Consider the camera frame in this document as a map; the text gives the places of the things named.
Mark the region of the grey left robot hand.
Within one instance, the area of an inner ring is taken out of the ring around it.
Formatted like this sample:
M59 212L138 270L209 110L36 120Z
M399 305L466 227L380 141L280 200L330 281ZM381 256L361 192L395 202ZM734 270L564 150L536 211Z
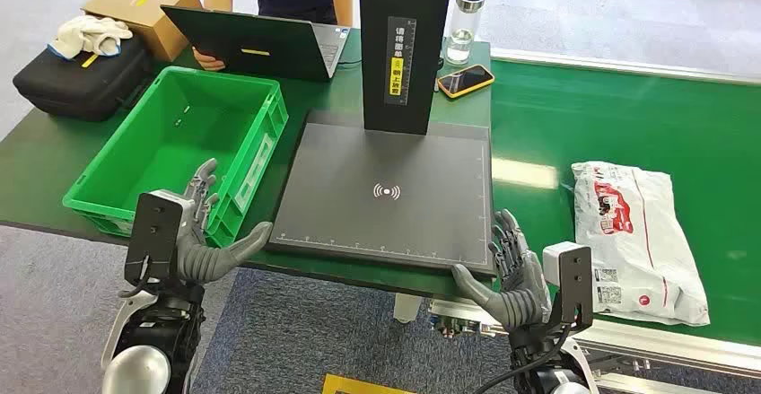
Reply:
M200 284L224 277L241 262L263 249L273 229L272 223L261 222L249 235L229 246L211 248L206 245L208 215L220 200L216 193L209 193L209 189L216 182L216 166L215 158L201 164L183 194L178 197L182 216L176 238L177 273L182 280Z

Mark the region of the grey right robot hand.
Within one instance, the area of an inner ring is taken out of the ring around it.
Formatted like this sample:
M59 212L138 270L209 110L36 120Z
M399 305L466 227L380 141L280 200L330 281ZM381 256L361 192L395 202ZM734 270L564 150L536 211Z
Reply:
M479 305L508 332L544 323L551 312L551 302L538 256L529 248L509 210L495 212L494 219L494 239L488 248L498 270L501 290L496 292L482 285L461 264L451 267L455 282L464 297Z

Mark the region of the person's right hand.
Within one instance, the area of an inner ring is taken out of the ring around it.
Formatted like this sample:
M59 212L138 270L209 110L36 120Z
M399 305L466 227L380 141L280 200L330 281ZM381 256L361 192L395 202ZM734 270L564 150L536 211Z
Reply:
M217 72L224 70L226 67L226 64L222 60L203 54L195 47L192 48L192 53L198 64L206 71Z

